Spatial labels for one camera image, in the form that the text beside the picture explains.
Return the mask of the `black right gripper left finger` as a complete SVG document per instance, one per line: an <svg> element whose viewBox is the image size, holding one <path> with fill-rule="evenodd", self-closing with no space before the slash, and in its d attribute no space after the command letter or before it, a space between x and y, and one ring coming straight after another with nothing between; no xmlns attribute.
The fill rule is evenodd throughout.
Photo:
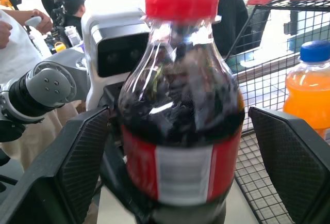
<svg viewBox="0 0 330 224"><path fill-rule="evenodd" d="M110 111L66 123L1 205L1 223L83 223L99 177Z"/></svg>

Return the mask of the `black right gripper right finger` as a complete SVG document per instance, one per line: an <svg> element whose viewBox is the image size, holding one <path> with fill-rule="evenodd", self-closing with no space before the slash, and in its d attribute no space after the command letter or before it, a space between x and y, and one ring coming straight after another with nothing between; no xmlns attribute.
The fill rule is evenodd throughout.
<svg viewBox="0 0 330 224"><path fill-rule="evenodd" d="M329 223L329 144L303 119L251 107L263 164L295 223Z"/></svg>

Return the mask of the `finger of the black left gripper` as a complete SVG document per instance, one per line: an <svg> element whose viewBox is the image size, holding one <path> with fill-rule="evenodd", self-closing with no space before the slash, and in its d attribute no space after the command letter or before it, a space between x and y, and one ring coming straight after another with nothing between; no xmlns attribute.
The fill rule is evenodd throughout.
<svg viewBox="0 0 330 224"><path fill-rule="evenodd" d="M110 132L107 136L100 176L105 186L134 216L136 223L155 223L152 218L154 202L138 190L129 178L118 134Z"/></svg>

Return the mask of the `person's bare hand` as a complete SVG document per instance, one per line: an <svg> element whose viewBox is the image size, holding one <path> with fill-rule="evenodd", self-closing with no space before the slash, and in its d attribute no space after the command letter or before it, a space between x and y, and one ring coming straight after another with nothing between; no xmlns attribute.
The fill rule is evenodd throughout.
<svg viewBox="0 0 330 224"><path fill-rule="evenodd" d="M12 26L4 21L0 21L0 49L4 49L9 43Z"/></svg>

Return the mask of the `person's hand holding controller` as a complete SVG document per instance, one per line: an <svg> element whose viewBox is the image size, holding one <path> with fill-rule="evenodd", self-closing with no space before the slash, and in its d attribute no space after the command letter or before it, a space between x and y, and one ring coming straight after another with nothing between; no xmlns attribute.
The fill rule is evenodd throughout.
<svg viewBox="0 0 330 224"><path fill-rule="evenodd" d="M34 17L41 18L41 22L36 27L36 30L38 30L40 33L46 34L53 29L52 20L45 13L41 12L40 10L34 9L32 11L32 15Z"/></svg>

